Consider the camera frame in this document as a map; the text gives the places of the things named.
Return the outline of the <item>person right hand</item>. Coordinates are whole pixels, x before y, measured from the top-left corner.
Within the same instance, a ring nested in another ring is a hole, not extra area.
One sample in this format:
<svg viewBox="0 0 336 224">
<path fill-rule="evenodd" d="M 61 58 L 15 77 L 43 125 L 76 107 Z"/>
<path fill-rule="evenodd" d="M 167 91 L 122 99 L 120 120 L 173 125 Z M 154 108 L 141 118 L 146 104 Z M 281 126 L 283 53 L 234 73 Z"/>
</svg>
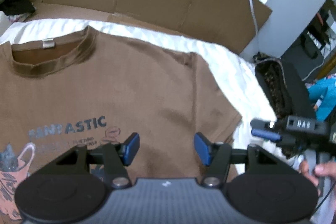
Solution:
<svg viewBox="0 0 336 224">
<path fill-rule="evenodd" d="M 303 160 L 299 167 L 298 172 L 304 175 L 308 180 L 310 180 L 316 187 L 319 185 L 320 177 L 330 177 L 335 179 L 336 175 L 336 162 L 329 161 L 326 163 L 318 164 L 314 168 L 313 175 L 309 174 L 309 165 L 307 161 Z"/>
</svg>

